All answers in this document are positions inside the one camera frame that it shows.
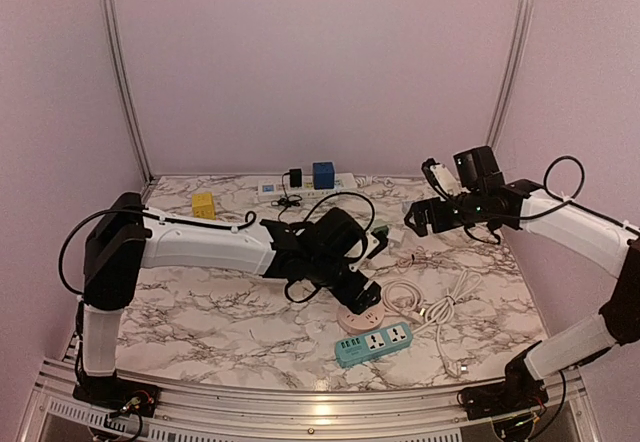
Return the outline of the pink round power socket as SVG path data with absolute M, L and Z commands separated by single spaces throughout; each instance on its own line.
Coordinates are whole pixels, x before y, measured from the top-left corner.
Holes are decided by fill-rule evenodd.
M 336 313 L 338 325 L 350 335 L 359 335 L 382 326 L 385 318 L 385 307 L 377 304 L 356 315 L 341 306 Z

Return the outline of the white USB charger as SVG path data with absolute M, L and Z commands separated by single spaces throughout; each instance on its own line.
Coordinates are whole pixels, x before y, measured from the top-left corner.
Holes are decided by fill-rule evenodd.
M 388 240 L 389 240 L 389 245 L 391 247 L 397 247 L 397 246 L 402 244 L 403 234 L 402 233 L 400 233 L 399 235 L 397 235 L 397 234 L 395 234 L 395 235 L 389 234 Z

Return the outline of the yellow cube power socket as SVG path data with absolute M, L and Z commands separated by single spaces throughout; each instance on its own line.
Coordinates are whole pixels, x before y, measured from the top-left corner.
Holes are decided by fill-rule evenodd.
M 193 194 L 191 207 L 193 216 L 196 218 L 207 220 L 216 219 L 214 197 L 211 192 Z

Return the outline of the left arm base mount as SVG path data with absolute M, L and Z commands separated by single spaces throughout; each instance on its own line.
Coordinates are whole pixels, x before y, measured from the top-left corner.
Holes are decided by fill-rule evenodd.
M 156 385 L 120 378 L 116 373 L 106 377 L 87 375 L 83 370 L 76 374 L 73 397 L 76 400 L 112 411 L 123 408 L 132 399 L 133 407 L 142 417 L 155 413 L 160 389 Z

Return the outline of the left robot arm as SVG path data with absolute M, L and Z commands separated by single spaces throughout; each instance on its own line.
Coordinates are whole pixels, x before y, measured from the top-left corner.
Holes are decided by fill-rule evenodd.
M 278 279 L 291 288 L 310 282 L 327 290 L 353 314 L 380 301 L 381 287 L 359 269 L 388 244 L 384 231 L 361 225 L 339 207 L 317 221 L 283 222 L 246 213 L 243 222 L 215 222 L 171 215 L 126 192 L 105 210 L 80 221 L 85 240 L 80 299 L 81 372 L 86 388 L 106 407 L 125 400 L 116 373 L 116 345 L 124 309 L 133 300 L 143 269 L 180 266 L 239 271 Z

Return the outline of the green cube plug adapter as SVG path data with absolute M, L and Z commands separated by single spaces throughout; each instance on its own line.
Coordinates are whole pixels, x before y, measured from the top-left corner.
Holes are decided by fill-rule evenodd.
M 371 230 L 371 233 L 374 235 L 380 235 L 380 236 L 384 236 L 387 237 L 389 234 L 389 226 L 384 223 L 383 221 L 376 221 L 373 224 L 373 228 Z

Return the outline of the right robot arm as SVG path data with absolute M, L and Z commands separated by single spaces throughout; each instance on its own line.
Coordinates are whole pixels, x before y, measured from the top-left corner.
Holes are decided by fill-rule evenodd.
M 452 169 L 429 158 L 421 171 L 434 195 L 413 203 L 406 225 L 418 236 L 469 230 L 513 230 L 516 258 L 534 300 L 543 310 L 559 309 L 552 283 L 567 278 L 570 288 L 586 277 L 600 297 L 568 305 L 566 316 L 544 316 L 553 334 L 527 349 L 505 368 L 495 400 L 515 410 L 534 393 L 534 382 L 569 366 L 588 363 L 616 346 L 639 340 L 639 228 L 616 220 L 569 195 L 552 191 L 549 181 L 507 181 L 494 152 L 481 146 L 453 157 Z

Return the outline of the black power adapter with cable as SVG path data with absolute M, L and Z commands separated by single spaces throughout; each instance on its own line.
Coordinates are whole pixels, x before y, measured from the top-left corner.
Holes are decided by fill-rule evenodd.
M 271 202 L 274 207 L 281 207 L 284 211 L 292 207 L 299 207 L 302 198 L 298 194 L 290 194 L 289 189 L 298 189 L 302 187 L 302 169 L 292 168 L 284 173 L 281 177 L 283 195 Z

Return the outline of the blue cube power socket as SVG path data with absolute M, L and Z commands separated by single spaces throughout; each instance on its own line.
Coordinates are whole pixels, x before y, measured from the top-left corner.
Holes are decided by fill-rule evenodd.
M 312 164 L 312 182 L 315 190 L 330 190 L 335 187 L 335 169 L 332 162 Z

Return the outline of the white multicolour power strip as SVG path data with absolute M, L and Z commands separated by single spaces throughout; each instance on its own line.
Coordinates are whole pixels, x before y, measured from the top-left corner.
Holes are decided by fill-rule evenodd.
M 339 173 L 335 176 L 334 187 L 328 189 L 316 189 L 310 175 L 302 177 L 301 187 L 291 187 L 289 177 L 271 177 L 258 182 L 257 197 L 261 202 L 278 200 L 285 195 L 298 195 L 302 199 L 318 199 L 332 193 L 351 191 L 357 188 L 355 177 L 352 173 Z

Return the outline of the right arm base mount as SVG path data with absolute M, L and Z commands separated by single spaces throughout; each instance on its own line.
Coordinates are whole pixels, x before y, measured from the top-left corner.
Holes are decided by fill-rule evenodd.
M 544 382 L 534 379 L 525 365 L 525 357 L 537 345 L 539 342 L 506 364 L 502 381 L 466 387 L 458 392 L 458 404 L 469 420 L 505 415 L 549 401 Z

